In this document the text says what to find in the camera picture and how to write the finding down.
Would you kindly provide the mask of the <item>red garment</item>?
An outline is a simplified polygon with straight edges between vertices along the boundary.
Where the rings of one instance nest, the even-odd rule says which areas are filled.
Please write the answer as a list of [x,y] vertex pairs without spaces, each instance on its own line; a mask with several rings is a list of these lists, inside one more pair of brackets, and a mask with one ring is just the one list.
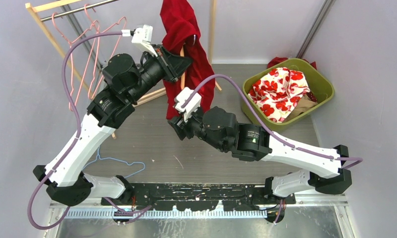
[[[184,48],[185,57],[193,59],[186,71],[185,87],[195,89],[204,79],[214,75],[207,54],[200,43],[200,30],[195,12],[187,0],[164,0],[160,17],[166,30],[163,46],[169,52],[179,55]],[[181,92],[181,81],[176,83],[163,81],[167,95],[166,119],[172,119],[179,114],[175,105],[175,97]],[[215,79],[202,86],[198,92],[201,95],[201,107],[204,112],[210,109],[214,98]]]

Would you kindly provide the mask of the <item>blue wire hanger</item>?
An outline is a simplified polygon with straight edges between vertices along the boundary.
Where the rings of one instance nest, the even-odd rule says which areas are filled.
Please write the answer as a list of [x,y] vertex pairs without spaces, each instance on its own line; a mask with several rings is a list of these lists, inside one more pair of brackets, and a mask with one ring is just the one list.
[[100,153],[100,149],[101,149],[101,146],[99,146],[97,148],[97,150],[96,150],[95,159],[93,161],[90,161],[90,162],[86,163],[82,170],[85,170],[87,167],[89,167],[90,165],[92,165],[92,164],[94,164],[96,162],[105,161],[105,160],[111,160],[111,161],[119,162],[119,163],[125,164],[126,166],[142,165],[141,169],[137,170],[134,173],[131,173],[129,175],[124,176],[124,178],[127,179],[127,178],[133,177],[134,175],[137,175],[137,174],[141,173],[142,171],[144,171],[146,169],[146,164],[144,162],[131,162],[131,163],[129,163],[127,161],[120,160],[120,159],[113,158],[113,157],[102,157],[101,153]]

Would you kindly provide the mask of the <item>poppy print white skirt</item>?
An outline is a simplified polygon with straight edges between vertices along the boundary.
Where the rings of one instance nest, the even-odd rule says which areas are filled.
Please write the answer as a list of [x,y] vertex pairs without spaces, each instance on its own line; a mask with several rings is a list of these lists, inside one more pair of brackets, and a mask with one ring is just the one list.
[[307,92],[303,72],[278,67],[252,84],[248,96],[268,120],[283,123]]

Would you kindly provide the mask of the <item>tan brown skirt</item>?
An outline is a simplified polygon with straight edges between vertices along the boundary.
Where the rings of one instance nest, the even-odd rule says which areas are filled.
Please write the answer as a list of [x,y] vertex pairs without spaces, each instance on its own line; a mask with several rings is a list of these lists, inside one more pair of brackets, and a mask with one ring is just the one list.
[[318,104],[317,101],[314,101],[313,98],[310,98],[307,95],[304,95],[297,106],[293,109],[293,111],[288,115],[288,117],[284,120],[284,122],[290,121],[299,115],[305,113],[309,109],[315,107]]

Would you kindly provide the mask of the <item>pink wire hanger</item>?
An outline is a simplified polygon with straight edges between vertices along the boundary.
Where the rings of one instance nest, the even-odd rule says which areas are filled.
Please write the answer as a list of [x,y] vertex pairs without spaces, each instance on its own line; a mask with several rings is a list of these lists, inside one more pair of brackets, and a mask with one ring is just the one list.
[[[98,20],[94,20],[94,21],[91,20],[90,26],[88,28],[82,28],[80,26],[78,20],[76,19],[76,17],[74,17],[73,15],[70,14],[67,16],[67,18],[69,20],[71,27],[74,29],[75,34],[77,35],[77,37],[75,39],[71,40],[61,31],[61,29],[56,24],[57,18],[59,18],[59,14],[56,12],[53,13],[51,16],[51,21],[53,23],[53,26],[57,30],[57,32],[61,35],[61,37],[66,41],[66,43],[68,44],[68,48],[70,50],[75,47],[76,42],[86,38],[87,33],[93,32],[95,34],[95,33],[100,32],[100,24],[99,24]],[[77,105],[77,103],[79,101],[80,94],[81,94],[81,91],[83,88],[87,90],[87,98],[88,99],[92,99],[94,93],[96,92],[94,90],[95,87],[93,86],[94,81],[96,80],[96,75],[93,75],[93,79],[91,79],[89,84],[87,84],[85,82],[85,76],[86,76],[86,72],[89,68],[91,59],[93,59],[93,61],[94,61],[93,73],[96,73],[96,66],[97,66],[98,59],[97,59],[95,48],[99,48],[99,41],[94,40],[93,43],[86,41],[86,42],[82,43],[82,45],[87,48],[87,52],[88,52],[88,59],[86,60],[83,74],[80,74],[75,67],[75,60],[73,57],[73,53],[71,53],[69,55],[69,62],[67,63],[67,66],[69,67],[69,70],[70,70],[69,92],[70,92],[70,96],[72,97],[75,105]]]

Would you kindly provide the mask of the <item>red polka dot skirt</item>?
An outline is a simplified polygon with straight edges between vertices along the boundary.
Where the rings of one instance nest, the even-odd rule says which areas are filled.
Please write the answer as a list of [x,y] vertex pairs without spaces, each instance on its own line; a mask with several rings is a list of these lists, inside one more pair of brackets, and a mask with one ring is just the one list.
[[316,96],[313,94],[313,92],[307,92],[306,97],[308,98],[308,100],[310,100],[314,103],[318,102],[318,100],[317,100]]

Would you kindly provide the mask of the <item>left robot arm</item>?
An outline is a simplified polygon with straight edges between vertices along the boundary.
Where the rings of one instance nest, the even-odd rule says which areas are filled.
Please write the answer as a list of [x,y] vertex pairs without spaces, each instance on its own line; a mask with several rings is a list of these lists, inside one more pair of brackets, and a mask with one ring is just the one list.
[[126,205],[132,201],[134,189],[123,176],[110,178],[83,171],[99,146],[134,112],[138,100],[159,81],[176,82],[193,63],[155,45],[156,54],[144,52],[136,64],[129,54],[110,58],[103,69],[106,82],[87,107],[73,138],[47,165],[38,165],[33,173],[46,185],[53,201],[75,206],[88,198],[102,198],[105,204]]

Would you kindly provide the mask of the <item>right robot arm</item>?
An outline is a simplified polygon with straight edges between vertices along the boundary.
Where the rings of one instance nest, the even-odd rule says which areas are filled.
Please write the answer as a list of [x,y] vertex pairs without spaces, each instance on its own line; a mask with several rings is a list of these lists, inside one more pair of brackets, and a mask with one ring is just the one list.
[[295,149],[275,139],[262,126],[239,123],[235,114],[214,107],[201,108],[188,119],[178,116],[168,123],[180,140],[197,137],[220,152],[230,152],[241,161],[277,162],[299,168],[281,177],[268,177],[264,199],[271,204],[293,193],[314,189],[323,194],[344,193],[352,185],[350,170],[342,168],[337,148],[325,149],[283,138]]

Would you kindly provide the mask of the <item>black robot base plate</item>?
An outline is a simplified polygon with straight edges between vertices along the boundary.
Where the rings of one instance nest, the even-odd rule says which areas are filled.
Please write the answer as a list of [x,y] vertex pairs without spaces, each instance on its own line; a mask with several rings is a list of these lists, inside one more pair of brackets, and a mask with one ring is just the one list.
[[280,199],[270,197],[260,184],[132,183],[129,198],[113,203],[138,210],[151,206],[156,211],[213,211],[220,204],[223,211],[253,211],[269,209]]

